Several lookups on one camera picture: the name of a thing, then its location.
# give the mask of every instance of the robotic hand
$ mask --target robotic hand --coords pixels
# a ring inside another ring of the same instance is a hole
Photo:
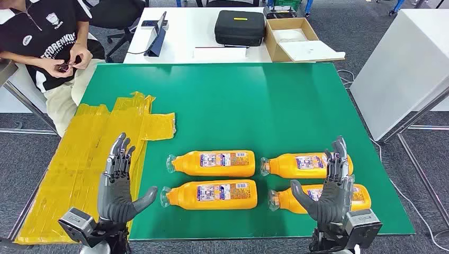
[[[339,136],[327,149],[327,177],[322,195],[312,200],[297,180],[291,181],[293,196],[305,208],[317,227],[309,250],[313,253],[359,253],[368,248],[382,223],[371,209],[350,211],[354,177],[349,175],[346,143]]]
[[[334,153],[325,150],[327,177],[318,201],[314,201],[302,191],[299,181],[291,181],[293,196],[318,223],[340,223],[351,207],[354,177],[348,175],[346,143],[342,136],[332,142],[332,147]]]
[[[156,198],[157,187],[147,190],[145,195],[132,202],[130,194],[129,169],[132,152],[136,149],[127,146],[131,140],[122,133],[111,147],[106,160],[106,170],[101,174],[98,187],[98,213],[103,220],[126,223],[142,212]]]
[[[111,147],[98,187],[98,223],[74,207],[58,220],[72,240],[84,245],[81,254],[130,253],[126,223],[156,198],[157,187],[153,186],[143,197],[132,202],[129,169],[135,147],[127,151],[130,142],[122,133]]]

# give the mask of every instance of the office chair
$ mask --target office chair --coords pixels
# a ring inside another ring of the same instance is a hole
[[[100,0],[98,4],[91,7],[90,25],[124,31],[124,33],[107,36],[108,43],[112,43],[113,38],[120,38],[114,48],[106,54],[107,62],[112,62],[111,55],[125,42],[131,43],[134,32],[131,32],[129,27],[142,15],[144,8],[145,2],[141,0]]]
[[[198,7],[203,7],[201,0],[196,0]],[[230,1],[230,0],[206,0],[206,7],[259,7],[259,0],[253,0],[253,3],[246,3],[240,1]]]

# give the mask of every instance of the white logo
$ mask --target white logo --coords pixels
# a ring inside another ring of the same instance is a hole
[[[33,39],[33,36],[31,35],[27,35],[23,38],[22,44],[24,46],[28,45],[28,43],[30,43],[31,39]]]
[[[59,18],[56,16],[56,14],[53,12],[51,14],[48,14],[47,16],[48,22],[50,22],[52,25],[57,25],[59,23]]]

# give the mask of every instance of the bottle label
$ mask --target bottle label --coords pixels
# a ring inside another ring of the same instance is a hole
[[[201,153],[201,167],[228,167],[228,166],[245,166],[249,164],[249,156],[247,152],[230,152],[230,153]]]
[[[309,189],[307,190],[307,194],[309,194],[309,197],[315,201],[318,201],[322,193],[322,189]],[[352,202],[357,204],[363,204],[365,203],[365,196],[363,196],[363,193],[360,191],[360,188],[353,187],[353,194],[352,194]]]
[[[298,169],[323,168],[323,159],[318,156],[296,156]]]
[[[357,204],[363,204],[365,203],[365,196],[363,196],[363,193],[360,191],[359,188],[353,187],[353,194],[352,194],[352,202]]]
[[[198,201],[244,199],[251,197],[249,183],[200,185],[197,188]]]

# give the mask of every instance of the black shirt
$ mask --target black shirt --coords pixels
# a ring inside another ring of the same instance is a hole
[[[26,0],[26,9],[27,13],[15,9],[0,10],[0,51],[68,61],[76,41],[77,21],[91,19],[82,0]],[[87,49],[93,58],[104,59],[103,47],[91,35]],[[54,78],[36,66],[27,66],[27,69],[42,92],[74,77]]]

